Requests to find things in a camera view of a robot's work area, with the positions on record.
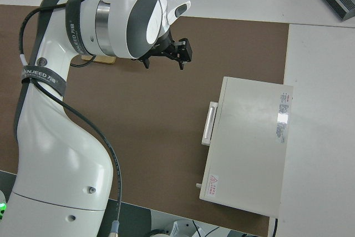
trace red warning triangle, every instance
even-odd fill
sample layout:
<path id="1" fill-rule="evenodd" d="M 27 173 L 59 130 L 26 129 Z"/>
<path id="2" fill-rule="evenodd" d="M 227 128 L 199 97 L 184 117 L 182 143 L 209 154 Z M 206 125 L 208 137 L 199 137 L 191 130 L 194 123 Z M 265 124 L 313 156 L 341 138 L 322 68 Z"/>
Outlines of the red warning triangle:
<path id="1" fill-rule="evenodd" d="M 214 177 L 213 175 L 211 175 L 210 181 L 211 181 L 211 183 L 216 183 L 218 180 L 216 179 L 216 177 Z"/>

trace white cable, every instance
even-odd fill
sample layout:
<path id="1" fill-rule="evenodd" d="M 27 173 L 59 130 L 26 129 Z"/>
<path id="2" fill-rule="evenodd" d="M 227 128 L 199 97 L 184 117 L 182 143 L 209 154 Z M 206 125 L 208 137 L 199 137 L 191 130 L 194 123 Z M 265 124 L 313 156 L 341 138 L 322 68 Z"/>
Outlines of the white cable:
<path id="1" fill-rule="evenodd" d="M 21 59 L 22 65 L 24 65 L 24 66 L 28 65 L 26 58 L 24 57 L 24 54 L 20 54 L 20 59 Z"/>

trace black cable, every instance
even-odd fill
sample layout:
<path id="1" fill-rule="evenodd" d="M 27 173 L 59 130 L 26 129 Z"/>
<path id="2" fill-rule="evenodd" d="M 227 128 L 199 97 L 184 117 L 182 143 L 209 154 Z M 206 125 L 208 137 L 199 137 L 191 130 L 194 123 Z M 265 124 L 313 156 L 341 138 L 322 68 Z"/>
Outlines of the black cable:
<path id="1" fill-rule="evenodd" d="M 217 229 L 219 229 L 219 227 L 216 227 L 216 228 L 214 228 L 213 230 L 211 230 L 209 233 L 207 233 L 207 234 L 205 235 L 205 237 L 206 237 L 207 235 L 213 233 L 213 232 L 214 232 L 215 230 L 217 230 Z"/>
<path id="2" fill-rule="evenodd" d="M 25 19 L 23 20 L 23 22 L 21 24 L 19 38 L 18 38 L 18 46 L 19 46 L 20 54 L 23 54 L 23 34 L 24 34 L 24 29 L 25 29 L 29 19 L 31 19 L 31 17 L 38 12 L 53 11 L 58 8 L 65 8 L 66 5 L 67 5 L 66 3 L 63 3 L 63 4 L 56 4 L 53 6 L 39 7 L 39 8 L 32 10 L 30 13 L 27 14 L 27 16 L 25 17 Z"/>
<path id="3" fill-rule="evenodd" d="M 197 233 L 199 234 L 199 237 L 201 237 L 201 234 L 200 234 L 200 232 L 199 232 L 199 228 L 196 226 L 196 223 L 195 223 L 195 221 L 193 220 L 192 221 L 192 223 L 194 223 L 194 225 L 195 225 L 195 228 L 196 228 L 196 230 L 197 230 Z"/>
<path id="4" fill-rule="evenodd" d="M 272 237 L 276 237 L 277 222 L 278 222 L 278 219 L 275 219 L 275 227 L 274 227 L 274 229 L 273 229 L 273 234 L 272 234 Z"/>
<path id="5" fill-rule="evenodd" d="M 162 230 L 162 229 L 151 230 L 150 232 L 144 234 L 144 237 L 151 237 L 151 236 L 154 236 L 154 235 L 160 234 L 160 233 L 165 233 L 165 230 Z"/>
<path id="6" fill-rule="evenodd" d="M 111 143 L 107 140 L 106 136 L 99 130 L 99 128 L 92 123 L 89 119 L 87 119 L 84 115 L 79 113 L 77 110 L 69 106 L 68 104 L 65 104 L 63 101 L 60 99 L 56 98 L 54 95 L 50 94 L 47 90 L 45 90 L 35 79 L 31 79 L 31 82 L 34 84 L 36 88 L 38 88 L 42 93 L 44 93 L 46 96 L 48 96 L 50 99 L 53 101 L 57 102 L 59 105 L 62 107 L 66 108 L 70 112 L 72 112 L 74 115 L 85 121 L 90 127 L 94 129 L 94 131 L 99 134 L 99 136 L 103 139 L 107 147 L 109 148 L 111 155 L 114 159 L 114 163 L 116 166 L 117 170 L 117 183 L 118 183 L 118 197 L 117 197 L 117 206 L 116 206 L 116 214 L 117 214 L 117 220 L 120 215 L 120 209 L 121 209 L 121 197 L 122 197 L 122 179 L 121 179 L 121 170 L 120 170 L 120 165 L 118 163 L 118 159 L 116 156 L 116 153 L 111 145 Z"/>
<path id="7" fill-rule="evenodd" d="M 92 61 L 95 60 L 95 58 L 96 58 L 96 55 L 93 55 L 93 57 L 89 61 L 87 61 L 87 62 L 85 62 L 83 64 L 76 65 L 74 63 L 71 63 L 70 66 L 76 67 L 76 68 L 82 68 L 82 67 L 85 67 L 85 66 L 89 65 Z"/>

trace wooden block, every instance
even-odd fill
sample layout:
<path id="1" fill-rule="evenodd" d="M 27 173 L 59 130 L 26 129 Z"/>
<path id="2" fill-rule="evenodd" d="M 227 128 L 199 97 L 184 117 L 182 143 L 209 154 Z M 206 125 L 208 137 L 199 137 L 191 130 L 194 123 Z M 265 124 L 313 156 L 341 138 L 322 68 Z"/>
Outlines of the wooden block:
<path id="1" fill-rule="evenodd" d="M 82 56 L 82 59 L 85 61 L 91 60 L 91 56 Z M 104 64 L 113 64 L 116 61 L 116 57 L 108 57 L 108 56 L 96 56 L 94 62 L 104 63 Z"/>

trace black strap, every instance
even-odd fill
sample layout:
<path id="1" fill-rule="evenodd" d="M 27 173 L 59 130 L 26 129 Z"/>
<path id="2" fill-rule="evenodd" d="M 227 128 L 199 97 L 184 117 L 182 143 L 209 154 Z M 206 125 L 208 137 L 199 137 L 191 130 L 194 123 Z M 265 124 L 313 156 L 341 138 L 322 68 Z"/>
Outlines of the black strap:
<path id="1" fill-rule="evenodd" d="M 68 0 L 65 8 L 65 27 L 70 43 L 81 55 L 91 55 L 85 48 L 80 31 L 80 7 L 82 0 Z"/>
<path id="2" fill-rule="evenodd" d="M 29 78 L 34 78 L 46 83 L 56 90 L 62 97 L 65 94 L 67 82 L 56 72 L 41 66 L 24 66 L 22 69 L 21 79 L 27 81 Z"/>
<path id="3" fill-rule="evenodd" d="M 40 4 L 40 6 L 41 7 L 52 6 L 52 5 L 57 4 L 58 1 L 59 0 L 43 0 L 42 3 Z M 40 44 L 42 43 L 45 31 L 47 30 L 52 13 L 53 13 L 53 11 L 41 11 L 38 15 L 37 35 L 35 37 L 35 42 L 34 42 L 34 46 L 32 49 L 31 58 L 29 59 L 29 65 L 34 65 L 34 63 L 36 62 L 39 47 L 40 47 Z M 21 115 L 23 103 L 24 103 L 24 100 L 25 100 L 25 97 L 27 94 L 28 85 L 29 85 L 29 83 L 26 83 L 26 82 L 22 83 L 20 96 L 18 98 L 15 119 L 14 119 L 14 123 L 13 123 L 13 132 L 14 132 L 16 140 L 17 140 L 17 125 L 18 125 L 19 117 Z"/>

